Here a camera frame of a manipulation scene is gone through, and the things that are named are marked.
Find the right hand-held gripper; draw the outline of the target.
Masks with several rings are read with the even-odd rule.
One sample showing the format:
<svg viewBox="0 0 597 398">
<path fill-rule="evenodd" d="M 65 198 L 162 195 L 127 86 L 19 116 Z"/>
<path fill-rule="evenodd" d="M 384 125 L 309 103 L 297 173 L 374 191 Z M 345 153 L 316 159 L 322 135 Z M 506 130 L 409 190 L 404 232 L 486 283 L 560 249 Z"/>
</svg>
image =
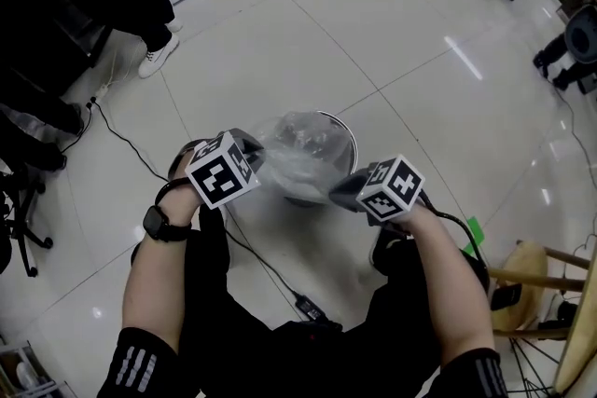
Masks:
<svg viewBox="0 0 597 398">
<path fill-rule="evenodd" d="M 371 226 L 404 216 L 419 198 L 425 177 L 403 156 L 370 163 L 334 185 L 328 198 L 337 206 L 365 213 Z"/>
</svg>

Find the person's left forearm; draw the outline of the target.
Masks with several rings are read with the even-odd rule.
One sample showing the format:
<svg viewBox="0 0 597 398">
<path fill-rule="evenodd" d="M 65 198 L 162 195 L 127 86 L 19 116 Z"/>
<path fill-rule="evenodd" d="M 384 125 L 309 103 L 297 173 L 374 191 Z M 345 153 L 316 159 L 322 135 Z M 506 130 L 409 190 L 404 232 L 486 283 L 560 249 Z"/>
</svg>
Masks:
<svg viewBox="0 0 597 398">
<path fill-rule="evenodd" d="M 145 235 L 132 263 L 122 303 L 122 327 L 148 332 L 173 351 L 185 316 L 185 241 Z"/>
</svg>

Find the person's right shoe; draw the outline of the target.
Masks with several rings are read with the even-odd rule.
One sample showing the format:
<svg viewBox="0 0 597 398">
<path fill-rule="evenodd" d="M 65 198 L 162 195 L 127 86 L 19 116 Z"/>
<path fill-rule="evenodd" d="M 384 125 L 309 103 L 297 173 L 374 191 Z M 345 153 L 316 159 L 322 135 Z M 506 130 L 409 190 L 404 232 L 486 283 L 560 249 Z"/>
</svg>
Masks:
<svg viewBox="0 0 597 398">
<path fill-rule="evenodd" d="M 407 233 L 398 225 L 382 226 L 369 253 L 369 263 L 387 276 L 392 263 L 391 248 L 407 237 Z"/>
</svg>

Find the black wrist watch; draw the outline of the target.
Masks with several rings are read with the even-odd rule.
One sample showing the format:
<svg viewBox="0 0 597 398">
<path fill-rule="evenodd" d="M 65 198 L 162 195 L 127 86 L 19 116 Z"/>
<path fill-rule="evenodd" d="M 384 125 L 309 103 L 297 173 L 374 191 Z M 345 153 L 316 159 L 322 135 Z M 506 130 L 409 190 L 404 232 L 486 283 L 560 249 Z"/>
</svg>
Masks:
<svg viewBox="0 0 597 398">
<path fill-rule="evenodd" d="M 192 225 L 176 226 L 170 223 L 168 216 L 158 205 L 152 205 L 146 211 L 143 228 L 153 240 L 162 242 L 179 242 L 187 240 Z"/>
</svg>

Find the black glass-door fridge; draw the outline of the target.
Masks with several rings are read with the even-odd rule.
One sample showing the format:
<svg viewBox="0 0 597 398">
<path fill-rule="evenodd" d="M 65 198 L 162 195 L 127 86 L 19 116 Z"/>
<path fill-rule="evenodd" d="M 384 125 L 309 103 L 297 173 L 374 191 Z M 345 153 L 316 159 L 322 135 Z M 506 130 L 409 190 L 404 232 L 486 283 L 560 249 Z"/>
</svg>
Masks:
<svg viewBox="0 0 597 398">
<path fill-rule="evenodd" d="M 71 0 L 0 0 L 0 59 L 50 93 L 93 67 L 111 33 Z"/>
</svg>

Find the person's right forearm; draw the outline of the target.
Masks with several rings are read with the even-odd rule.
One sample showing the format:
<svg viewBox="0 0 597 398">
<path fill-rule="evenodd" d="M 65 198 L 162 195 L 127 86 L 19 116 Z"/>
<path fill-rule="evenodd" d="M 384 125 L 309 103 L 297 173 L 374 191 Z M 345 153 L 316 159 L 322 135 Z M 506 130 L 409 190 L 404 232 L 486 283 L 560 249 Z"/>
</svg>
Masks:
<svg viewBox="0 0 597 398">
<path fill-rule="evenodd" d="M 393 220 L 414 238 L 426 281 L 441 365 L 477 349 L 493 349 L 490 306 L 484 288 L 439 218 L 416 203 Z"/>
</svg>

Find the wooden stool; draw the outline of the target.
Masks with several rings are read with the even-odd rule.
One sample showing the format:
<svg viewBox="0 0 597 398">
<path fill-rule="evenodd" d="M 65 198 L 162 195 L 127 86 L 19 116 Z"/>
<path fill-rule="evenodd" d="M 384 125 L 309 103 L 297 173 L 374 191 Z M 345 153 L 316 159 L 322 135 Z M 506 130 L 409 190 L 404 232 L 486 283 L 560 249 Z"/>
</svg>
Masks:
<svg viewBox="0 0 597 398">
<path fill-rule="evenodd" d="M 582 293 L 585 288 L 583 280 L 550 277 L 549 259 L 586 271 L 591 268 L 591 261 L 588 259 L 530 241 L 518 241 L 502 267 L 488 268 L 489 277 L 495 280 L 495 291 L 507 286 L 521 287 L 521 296 L 516 303 L 492 312 L 493 333 L 496 336 L 538 340 L 568 338 L 571 330 L 569 326 L 546 329 L 531 327 L 532 322 L 538 317 L 546 289 Z"/>
</svg>

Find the person's left hand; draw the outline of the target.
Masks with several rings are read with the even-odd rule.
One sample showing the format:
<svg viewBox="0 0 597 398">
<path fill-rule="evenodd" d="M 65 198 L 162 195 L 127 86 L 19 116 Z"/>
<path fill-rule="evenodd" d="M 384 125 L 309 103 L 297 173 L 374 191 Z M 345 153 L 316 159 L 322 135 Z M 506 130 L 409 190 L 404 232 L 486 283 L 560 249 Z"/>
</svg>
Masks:
<svg viewBox="0 0 597 398">
<path fill-rule="evenodd" d="M 159 207 L 173 226 L 187 226 L 203 200 L 193 185 L 180 185 L 169 190 Z"/>
</svg>

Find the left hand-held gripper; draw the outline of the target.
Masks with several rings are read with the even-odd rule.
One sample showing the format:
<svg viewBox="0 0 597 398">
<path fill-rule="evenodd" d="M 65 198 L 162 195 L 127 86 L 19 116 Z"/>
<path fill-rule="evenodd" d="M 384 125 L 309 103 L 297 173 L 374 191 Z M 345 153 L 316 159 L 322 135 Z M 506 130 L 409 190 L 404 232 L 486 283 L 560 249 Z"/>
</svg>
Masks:
<svg viewBox="0 0 597 398">
<path fill-rule="evenodd" d="M 261 186 L 257 171 L 263 147 L 240 129 L 194 144 L 186 175 L 203 202 L 215 209 Z"/>
</svg>

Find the green floor tape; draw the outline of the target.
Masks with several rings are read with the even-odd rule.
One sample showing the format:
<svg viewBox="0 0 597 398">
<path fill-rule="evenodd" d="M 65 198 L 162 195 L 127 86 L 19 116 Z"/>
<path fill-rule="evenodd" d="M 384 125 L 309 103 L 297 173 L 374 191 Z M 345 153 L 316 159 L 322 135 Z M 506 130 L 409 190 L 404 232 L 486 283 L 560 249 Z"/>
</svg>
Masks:
<svg viewBox="0 0 597 398">
<path fill-rule="evenodd" d="M 469 244 L 465 247 L 465 251 L 471 256 L 475 256 L 479 261 L 483 260 L 480 245 L 485 240 L 484 231 L 475 216 L 471 216 L 466 220 L 467 236 Z"/>
</svg>

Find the person's black shorts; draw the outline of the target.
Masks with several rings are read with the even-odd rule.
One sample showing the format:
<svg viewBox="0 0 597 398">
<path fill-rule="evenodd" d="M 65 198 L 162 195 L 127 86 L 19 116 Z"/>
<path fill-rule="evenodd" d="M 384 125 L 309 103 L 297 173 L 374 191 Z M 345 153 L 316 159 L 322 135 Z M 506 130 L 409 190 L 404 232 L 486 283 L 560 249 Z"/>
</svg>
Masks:
<svg viewBox="0 0 597 398">
<path fill-rule="evenodd" d="M 389 282 L 399 282 L 398 274 L 404 272 L 409 283 L 407 291 L 414 293 L 414 299 L 421 298 L 423 306 L 427 306 L 426 285 L 423 266 L 419 257 L 415 240 L 409 237 L 404 223 L 387 223 L 398 225 L 408 235 L 405 240 L 395 244 L 390 252 L 392 263 L 387 276 Z M 191 229 L 187 239 L 185 255 L 185 293 L 186 293 L 186 324 L 190 329 L 199 320 L 196 313 L 197 298 L 204 296 L 222 311 L 229 308 L 227 313 L 231 319 L 242 323 L 245 327 L 253 327 L 257 331 L 267 327 L 240 307 L 229 295 L 227 290 L 227 274 L 229 271 L 230 254 L 229 242 L 226 234 L 226 213 L 211 210 L 202 205 L 199 208 L 199 229 Z"/>
</svg>

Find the wooden table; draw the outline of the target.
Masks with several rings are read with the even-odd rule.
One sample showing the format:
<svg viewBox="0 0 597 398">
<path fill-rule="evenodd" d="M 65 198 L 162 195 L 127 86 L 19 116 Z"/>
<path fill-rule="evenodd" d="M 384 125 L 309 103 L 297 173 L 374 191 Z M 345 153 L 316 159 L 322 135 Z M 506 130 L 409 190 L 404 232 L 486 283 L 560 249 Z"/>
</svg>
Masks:
<svg viewBox="0 0 597 398">
<path fill-rule="evenodd" d="M 597 243 L 553 388 L 564 396 L 597 353 Z"/>
</svg>

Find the person's black striped shirt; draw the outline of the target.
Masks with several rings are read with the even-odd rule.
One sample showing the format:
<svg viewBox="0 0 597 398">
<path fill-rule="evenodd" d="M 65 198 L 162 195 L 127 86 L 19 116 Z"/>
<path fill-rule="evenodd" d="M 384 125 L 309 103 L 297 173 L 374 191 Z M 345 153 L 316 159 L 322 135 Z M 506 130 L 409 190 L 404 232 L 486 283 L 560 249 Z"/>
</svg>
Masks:
<svg viewBox="0 0 597 398">
<path fill-rule="evenodd" d="M 183 398 L 170 387 L 179 379 L 180 361 L 159 337 L 127 327 L 97 398 Z M 508 398 L 500 356 L 495 350 L 469 350 L 449 362 L 424 398 Z"/>
</svg>

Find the gray mesh chair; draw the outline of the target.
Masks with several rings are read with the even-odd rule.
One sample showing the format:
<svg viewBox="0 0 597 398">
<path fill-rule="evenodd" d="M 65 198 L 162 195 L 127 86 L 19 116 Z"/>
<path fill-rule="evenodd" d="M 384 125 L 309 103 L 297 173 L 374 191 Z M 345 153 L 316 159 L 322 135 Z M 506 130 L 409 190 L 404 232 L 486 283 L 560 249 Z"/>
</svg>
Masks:
<svg viewBox="0 0 597 398">
<path fill-rule="evenodd" d="M 585 5 L 569 19 L 564 31 L 564 41 L 577 62 L 597 62 L 597 6 Z"/>
</svg>

